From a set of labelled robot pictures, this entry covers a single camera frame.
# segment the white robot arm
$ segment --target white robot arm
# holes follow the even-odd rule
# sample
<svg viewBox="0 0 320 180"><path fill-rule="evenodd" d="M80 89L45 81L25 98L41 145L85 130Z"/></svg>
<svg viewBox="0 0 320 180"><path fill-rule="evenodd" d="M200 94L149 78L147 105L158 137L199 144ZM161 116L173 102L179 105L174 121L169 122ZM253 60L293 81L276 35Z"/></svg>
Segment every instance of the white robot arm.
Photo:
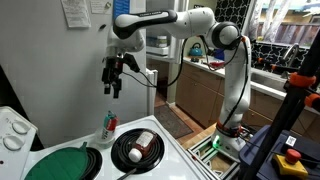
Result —
<svg viewBox="0 0 320 180"><path fill-rule="evenodd" d="M197 8L185 12L172 10L120 15L108 34L106 68L103 81L106 94L114 87L115 98L121 90L122 63L139 72L135 60L127 52L138 52L145 46L139 29L158 26L178 39L201 35L213 48L225 49L225 98L212 135L213 146L221 152L238 159L238 152L245 142L238 138L240 121L250 102L251 48L249 39L241 36L232 22L218 23L210 8Z"/></svg>

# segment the round burner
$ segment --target round burner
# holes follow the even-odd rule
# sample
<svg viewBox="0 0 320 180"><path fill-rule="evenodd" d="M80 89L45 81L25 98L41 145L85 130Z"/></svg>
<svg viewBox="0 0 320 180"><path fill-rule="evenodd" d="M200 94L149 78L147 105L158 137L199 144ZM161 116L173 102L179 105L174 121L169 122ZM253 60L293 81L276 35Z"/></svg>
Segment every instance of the round burner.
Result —
<svg viewBox="0 0 320 180"><path fill-rule="evenodd" d="M134 168L137 171L134 174L141 174L155 168L164 155L164 143L162 138L157 136L148 156L135 163L129 159L129 152L132 144L139 138L141 133L146 129L133 129L123 133L114 142L111 150L111 159L113 164L122 172L127 173Z"/></svg>
<svg viewBox="0 0 320 180"><path fill-rule="evenodd" d="M91 180L99 173L102 165L101 153L94 148L87 148L88 163L81 179Z"/></svg>

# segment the paper note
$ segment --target paper note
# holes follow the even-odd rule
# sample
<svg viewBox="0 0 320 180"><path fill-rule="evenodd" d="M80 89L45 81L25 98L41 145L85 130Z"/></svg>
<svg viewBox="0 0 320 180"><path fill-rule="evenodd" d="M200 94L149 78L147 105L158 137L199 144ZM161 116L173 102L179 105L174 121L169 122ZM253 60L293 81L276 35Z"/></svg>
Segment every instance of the paper note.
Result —
<svg viewBox="0 0 320 180"><path fill-rule="evenodd" d="M69 27L91 27L85 0L61 0L61 2Z"/></svg>
<svg viewBox="0 0 320 180"><path fill-rule="evenodd" d="M112 0L91 0L92 14L111 14Z"/></svg>

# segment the white panel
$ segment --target white panel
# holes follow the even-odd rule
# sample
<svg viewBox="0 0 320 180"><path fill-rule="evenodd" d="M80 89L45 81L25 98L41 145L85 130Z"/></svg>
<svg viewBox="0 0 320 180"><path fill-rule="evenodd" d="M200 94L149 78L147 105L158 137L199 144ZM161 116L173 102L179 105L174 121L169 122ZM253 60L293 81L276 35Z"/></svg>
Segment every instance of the white panel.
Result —
<svg viewBox="0 0 320 180"><path fill-rule="evenodd" d="M140 0L131 8L145 11ZM147 113L146 88L130 77L121 76L118 100L103 94L101 61L111 15L90 18L91 28L68 29L60 0L0 1L0 64L46 146L93 133L108 110L121 123ZM144 73L145 49L135 57Z"/></svg>

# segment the white stove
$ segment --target white stove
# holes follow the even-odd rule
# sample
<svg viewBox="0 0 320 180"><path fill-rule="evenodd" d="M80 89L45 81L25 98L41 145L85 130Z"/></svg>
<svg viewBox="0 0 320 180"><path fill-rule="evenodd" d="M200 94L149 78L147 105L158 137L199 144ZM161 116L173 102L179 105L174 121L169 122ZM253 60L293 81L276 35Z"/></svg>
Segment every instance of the white stove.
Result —
<svg viewBox="0 0 320 180"><path fill-rule="evenodd" d="M0 109L0 123L3 121L1 119L1 109ZM142 119L138 119L131 123L126 123L120 125L116 128L115 138L117 139L121 134L136 128L148 128L158 133L158 135L162 138L165 145L165 152L160 163L152 170L143 173L143 174L133 174L127 177L126 179L174 179L174 180L195 180L195 179L208 179L205 176L204 172L195 165L194 160L187 154L187 152L178 144L178 142L166 131L162 125L158 122L158 120L154 116L148 116ZM125 173L118 170L112 160L111 160L111 149L102 149L98 146L94 141L94 134L88 135L73 141L69 141L63 144L59 144L41 151L37 152L26 152L26 149L30 149L30 143L26 144L19 150L11 151L6 148L6 146L1 146L0 144L0 162L1 158L4 158L7 154L24 154L27 158L18 158L18 156L12 156L11 159L7 158L4 164L10 164L14 162L15 164L22 164L21 168L17 168L14 164L11 166L6 166L6 171L11 171L12 174L5 174L5 176L1 177L1 179L24 179L29 170L43 157L49 155L50 153L66 148L66 147L81 147L83 142L87 142L87 147L92 147L100 151L103 162L101 166L100 172L95 177L96 180L105 180L105 179L118 179L123 176ZM4 164L0 164L0 174L2 171L4 172Z"/></svg>

